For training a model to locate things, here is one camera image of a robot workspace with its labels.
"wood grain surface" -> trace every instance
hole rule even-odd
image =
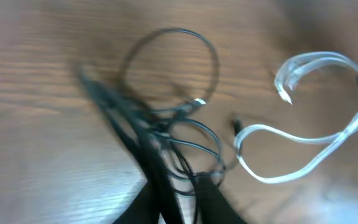
[[[334,50],[358,63],[358,0],[0,0],[0,223],[111,223],[144,177],[84,94],[73,62],[114,79],[125,53],[162,27],[184,27],[217,48],[221,77],[194,115],[219,134],[234,158],[229,118],[316,137],[342,129],[358,110],[351,71],[330,68],[302,79],[294,105],[272,82],[292,55]],[[133,62],[127,80],[158,108],[200,96],[211,62],[199,40],[165,35]],[[185,126],[177,135],[211,144]],[[286,174],[322,147],[255,133],[244,157],[259,175]],[[195,169],[212,158],[184,148]],[[241,167],[222,186],[250,223],[358,223],[358,132],[310,175],[266,185]],[[190,221],[193,205],[180,198]]]

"coiled cable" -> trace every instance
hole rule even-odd
[[[328,65],[339,65],[342,67],[350,67],[358,73],[358,65],[347,57],[335,52],[312,52],[307,54],[297,55],[288,59],[282,67],[278,70],[274,84],[278,90],[278,94],[282,100],[292,104],[289,94],[285,91],[284,85],[289,89],[294,90],[298,80],[308,73]],[[289,140],[296,141],[303,144],[329,144],[325,147],[315,158],[313,158],[302,169],[292,172],[291,174],[281,175],[278,177],[261,177],[251,170],[242,156],[242,142],[243,140],[254,131],[265,130],[270,131]],[[275,129],[264,124],[254,124],[244,128],[240,131],[234,140],[234,147],[237,149],[237,158],[243,168],[257,180],[266,184],[278,184],[288,182],[291,180],[299,179],[306,174],[310,173],[321,161],[333,153],[351,134],[358,130],[358,112],[353,117],[351,122],[346,126],[343,131],[330,136],[321,138],[301,138]]]
[[[223,147],[221,141],[217,137],[217,135],[207,126],[205,126],[204,124],[198,121],[187,118],[189,115],[194,113],[196,110],[201,108],[209,101],[219,81],[218,53],[215,50],[213,44],[208,39],[203,37],[201,34],[182,28],[160,29],[155,32],[152,32],[149,35],[146,35],[145,37],[140,39],[138,43],[136,43],[133,46],[133,48],[131,48],[129,53],[124,57],[124,61],[118,71],[119,88],[123,93],[125,93],[127,90],[130,90],[132,93],[134,93],[134,90],[132,90],[129,87],[125,79],[126,73],[131,65],[131,62],[135,59],[135,56],[141,51],[141,49],[145,45],[149,44],[157,37],[169,33],[184,33],[184,34],[193,35],[199,38],[205,44],[205,46],[207,46],[211,56],[212,71],[211,71],[211,79],[205,91],[205,94],[201,98],[195,98],[189,102],[184,102],[172,108],[165,108],[160,110],[154,110],[148,107],[143,101],[140,100],[140,96],[136,93],[135,93],[135,97],[127,96],[126,98],[129,101],[132,101],[133,103],[137,104],[139,108],[142,108],[141,110],[137,111],[138,116],[143,118],[148,118],[146,120],[150,124],[149,133],[163,143],[161,153],[164,153],[165,151],[168,152],[170,163],[173,165],[174,170],[171,170],[168,166],[167,169],[168,169],[168,173],[172,178],[180,181],[187,181],[187,182],[190,181],[194,185],[197,177],[201,175],[207,175],[210,177],[217,177],[219,179],[217,185],[219,185],[223,181],[223,177],[226,172],[226,165],[223,161],[223,156],[222,156]],[[161,118],[159,116],[160,114],[166,114],[166,113],[173,113],[173,116],[168,118]],[[190,124],[192,126],[195,126],[203,130],[215,142],[218,151],[215,152],[199,144],[174,138],[172,136],[172,129],[174,125],[178,123]],[[178,149],[178,145],[191,146],[196,149],[201,149],[202,151],[207,152],[208,154],[211,154],[216,159],[216,165],[212,170],[206,172],[193,172],[190,167],[190,163],[187,161],[185,156]],[[178,166],[174,157],[178,159],[181,167]],[[183,196],[192,196],[195,194],[194,190],[189,190],[185,192],[182,190],[175,189],[175,191],[176,193]]]

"black wire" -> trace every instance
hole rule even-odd
[[[210,52],[210,55],[211,55],[211,60],[212,60],[212,72],[211,72],[211,80],[210,80],[209,86],[207,87],[205,94],[202,96],[201,99],[205,102],[208,102],[210,100],[212,94],[214,93],[214,91],[218,85],[218,79],[219,79],[218,54],[217,54],[215,48],[213,47],[212,43],[208,39],[206,39],[205,37],[203,37],[200,34],[197,34],[196,32],[193,32],[193,31],[190,31],[187,29],[182,29],[182,28],[160,29],[160,30],[152,32],[151,34],[147,35],[146,37],[140,39],[138,41],[138,43],[136,43],[135,46],[133,46],[133,48],[126,55],[126,57],[124,58],[124,62],[120,66],[120,69],[118,72],[119,88],[123,93],[125,93],[126,91],[132,92],[132,94],[135,97],[127,96],[127,99],[129,101],[132,101],[133,104],[139,106],[140,109],[137,110],[137,115],[140,116],[141,118],[144,118],[145,120],[147,120],[150,123],[150,129],[149,129],[150,134],[153,134],[162,143],[162,147],[164,150],[161,150],[161,151],[162,152],[165,150],[168,151],[168,155],[170,156],[171,163],[175,170],[175,172],[174,172],[174,171],[170,170],[170,168],[167,166],[168,174],[172,178],[180,180],[180,181],[190,181],[193,186],[196,186],[197,178],[200,176],[208,176],[210,178],[218,177],[219,180],[216,184],[219,186],[222,183],[222,181],[224,179],[224,175],[227,171],[226,165],[222,158],[223,147],[222,147],[221,141],[217,137],[217,135],[211,129],[209,129],[207,126],[205,126],[204,124],[202,124],[198,121],[187,118],[187,116],[189,116],[190,114],[192,114],[196,110],[198,110],[202,106],[202,104],[199,101],[193,100],[190,102],[186,102],[186,103],[182,103],[180,105],[174,106],[172,108],[154,110],[154,109],[150,108],[142,100],[140,100],[141,97],[132,88],[130,88],[130,86],[127,85],[127,83],[126,83],[125,75],[131,65],[132,60],[140,52],[142,47],[144,47],[145,45],[147,45],[148,43],[150,43],[151,41],[153,41],[154,39],[156,39],[157,37],[159,37],[163,34],[174,33],[174,32],[193,35],[193,36],[199,38],[200,40],[202,40],[204,42],[204,44],[207,46],[207,48]],[[168,112],[174,113],[174,115],[170,118],[161,118],[158,116],[158,114],[168,113]],[[207,147],[201,146],[201,145],[193,143],[193,142],[188,142],[188,141],[184,141],[181,139],[173,138],[171,131],[173,129],[173,126],[176,125],[177,123],[191,124],[193,126],[200,128],[201,130],[203,130],[205,133],[207,133],[209,136],[212,137],[212,139],[214,140],[214,142],[217,145],[218,152],[214,152],[214,151],[208,149]],[[216,159],[215,166],[207,172],[193,172],[193,169],[191,168],[190,163],[187,161],[186,157],[180,152],[179,148],[177,147],[177,145],[179,145],[179,144],[191,146],[196,149],[201,149],[204,152],[211,154]],[[175,159],[173,158],[172,153],[176,156],[177,160],[179,161],[180,167],[178,166]],[[183,195],[183,196],[194,196],[196,194],[195,187],[192,190],[189,190],[187,192],[181,191],[178,189],[174,189],[174,191],[180,195]],[[199,208],[198,208],[198,204],[197,204],[197,200],[196,200],[195,214],[194,214],[194,219],[193,219],[194,224],[197,223],[197,221],[198,221],[198,209]]]
[[[209,86],[207,87],[205,94],[202,96],[201,99],[204,100],[205,102],[209,101],[212,94],[215,92],[215,89],[219,82],[219,66],[220,65],[219,65],[218,53],[216,52],[213,44],[208,39],[206,39],[205,37],[203,37],[202,35],[200,35],[196,32],[193,32],[193,31],[187,30],[187,29],[182,29],[182,28],[166,28],[166,29],[156,30],[156,31],[152,32],[151,34],[146,35],[145,37],[140,39],[138,41],[138,43],[136,43],[135,46],[133,46],[133,48],[129,51],[129,53],[124,58],[124,62],[122,63],[122,65],[120,66],[120,69],[118,71],[118,82],[119,82],[119,87],[121,87],[122,91],[130,91],[132,94],[139,96],[138,94],[135,93],[135,91],[129,85],[127,85],[126,79],[125,79],[125,75],[131,65],[131,62],[133,61],[133,59],[136,57],[136,55],[140,52],[140,50],[145,45],[149,44],[151,41],[153,41],[154,39],[156,39],[157,37],[159,37],[163,34],[174,33],[174,32],[193,35],[193,36],[199,38],[200,40],[202,40],[204,42],[205,46],[207,46],[207,48],[211,54],[212,74],[211,74],[211,81],[209,83]],[[192,112],[194,112],[194,110],[198,109],[198,107],[193,107],[190,104],[191,104],[191,102],[186,102],[186,103],[180,104],[178,106],[174,106],[172,108],[160,109],[160,110],[150,110],[149,112],[150,113],[167,113],[167,112],[174,112],[174,111],[178,111],[178,110],[188,110],[188,109],[192,109],[193,110]]]

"transparent tube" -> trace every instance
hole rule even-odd
[[[312,52],[307,54],[297,55],[288,59],[282,67],[278,70],[274,84],[277,88],[278,94],[284,101],[292,104],[290,95],[285,91],[284,85],[289,89],[294,90],[298,80],[308,73],[325,67],[328,65],[339,65],[342,67],[350,67],[358,73],[358,65],[347,57],[335,52]],[[247,165],[242,157],[241,144],[243,140],[254,131],[265,130],[275,134],[281,135],[289,140],[296,141],[303,144],[328,144],[315,158],[313,158],[302,169],[292,172],[291,174],[282,175],[278,177],[261,177],[255,174]],[[351,134],[358,130],[358,112],[353,117],[347,127],[338,133],[330,136],[323,136],[320,138],[301,138],[275,129],[264,124],[254,124],[244,128],[239,132],[234,139],[234,147],[238,150],[237,158],[243,168],[257,180],[266,184],[278,184],[299,179],[311,172],[321,161],[333,153]]]

